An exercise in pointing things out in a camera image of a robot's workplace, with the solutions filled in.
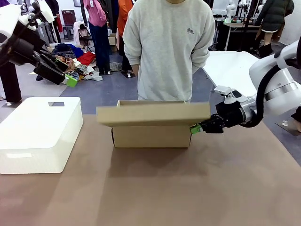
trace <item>tiled floor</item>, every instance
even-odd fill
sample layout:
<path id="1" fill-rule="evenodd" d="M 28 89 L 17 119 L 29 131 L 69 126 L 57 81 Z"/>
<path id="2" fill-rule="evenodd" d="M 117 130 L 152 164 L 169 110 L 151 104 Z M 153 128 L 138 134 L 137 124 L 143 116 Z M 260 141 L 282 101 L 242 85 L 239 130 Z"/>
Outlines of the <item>tiled floor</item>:
<path id="1" fill-rule="evenodd" d="M 111 61 L 121 62 L 118 54 L 111 56 Z M 112 75 L 103 76 L 102 81 L 80 81 L 74 88 L 57 86 L 46 80 L 37 82 L 34 75 L 28 75 L 33 67 L 23 65 L 17 67 L 20 87 L 23 95 L 36 97 L 81 97 L 83 114 L 95 114 L 97 106 L 115 105 L 119 99 L 137 99 L 136 78 L 126 79 L 121 73 L 114 72 Z M 300 72 L 290 70 L 293 77 L 301 81 Z M 215 104 L 222 101 L 218 94 L 211 94 L 212 84 L 203 70 L 199 70 L 193 77 L 192 102 L 210 100 L 212 112 L 215 112 Z M 0 84 L 0 96 L 3 92 Z M 7 117 L 13 109 L 1 108 L 4 101 L 0 101 L 0 121 Z M 287 119 L 292 111 L 278 117 L 268 117 L 264 119 L 265 124 L 274 135 L 283 143 L 290 154 L 301 165 L 301 136 L 293 137 L 285 130 L 275 124 L 280 119 Z"/>

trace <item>pile of clothes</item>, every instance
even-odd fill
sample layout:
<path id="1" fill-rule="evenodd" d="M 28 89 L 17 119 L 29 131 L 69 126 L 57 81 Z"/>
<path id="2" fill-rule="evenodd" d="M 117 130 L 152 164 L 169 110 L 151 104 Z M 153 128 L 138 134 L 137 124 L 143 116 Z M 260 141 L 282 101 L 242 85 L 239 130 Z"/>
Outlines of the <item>pile of clothes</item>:
<path id="1" fill-rule="evenodd" d="M 84 52 L 81 48 L 75 47 L 72 44 L 58 44 L 52 51 L 52 54 L 57 60 L 68 65 L 64 72 L 73 77 L 77 81 L 95 80 L 101 81 L 103 78 L 99 75 L 99 70 L 96 66 L 96 56 L 92 52 Z"/>

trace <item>red cloth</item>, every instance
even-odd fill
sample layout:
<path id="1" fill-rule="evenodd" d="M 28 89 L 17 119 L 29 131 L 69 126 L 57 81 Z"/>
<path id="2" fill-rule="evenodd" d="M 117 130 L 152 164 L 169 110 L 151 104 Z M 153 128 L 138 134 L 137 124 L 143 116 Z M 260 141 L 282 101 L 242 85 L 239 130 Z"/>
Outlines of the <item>red cloth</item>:
<path id="1" fill-rule="evenodd" d="M 84 53 L 80 58 L 77 60 L 81 62 L 82 65 L 90 65 L 92 61 L 96 58 L 96 55 L 94 53 L 91 53 L 88 51 L 87 53 Z"/>
<path id="2" fill-rule="evenodd" d="M 62 32 L 63 32 L 63 26 L 62 26 L 61 19 L 57 17 L 57 18 L 56 18 L 56 21 L 57 21 L 58 31 L 59 31 L 60 33 L 62 33 Z"/>

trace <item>box flap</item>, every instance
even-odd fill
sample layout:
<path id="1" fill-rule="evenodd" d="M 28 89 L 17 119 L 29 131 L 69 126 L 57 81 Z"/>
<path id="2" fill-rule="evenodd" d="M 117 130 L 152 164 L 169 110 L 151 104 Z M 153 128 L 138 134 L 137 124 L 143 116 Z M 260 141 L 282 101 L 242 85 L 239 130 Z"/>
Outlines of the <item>box flap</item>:
<path id="1" fill-rule="evenodd" d="M 194 125 L 210 118 L 208 102 L 119 101 L 117 107 L 98 107 L 97 121 L 114 126 Z"/>

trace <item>metal base plate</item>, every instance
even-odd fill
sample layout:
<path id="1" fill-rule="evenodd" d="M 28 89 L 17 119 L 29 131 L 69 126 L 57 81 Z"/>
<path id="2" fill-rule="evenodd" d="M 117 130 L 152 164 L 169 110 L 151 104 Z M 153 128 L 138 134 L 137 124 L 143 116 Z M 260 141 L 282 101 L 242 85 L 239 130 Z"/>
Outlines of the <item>metal base plate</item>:
<path id="1" fill-rule="evenodd" d="M 293 136 L 301 135 L 301 133 L 297 130 L 297 127 L 293 121 L 293 119 L 288 119 L 287 121 L 279 121 L 276 122 L 278 126 L 292 134 Z"/>
<path id="2" fill-rule="evenodd" d="M 18 103 L 13 103 L 13 102 L 6 102 L 2 107 L 3 108 L 17 108 L 25 99 L 33 97 L 33 96 L 22 96 L 22 100 L 19 101 Z"/>

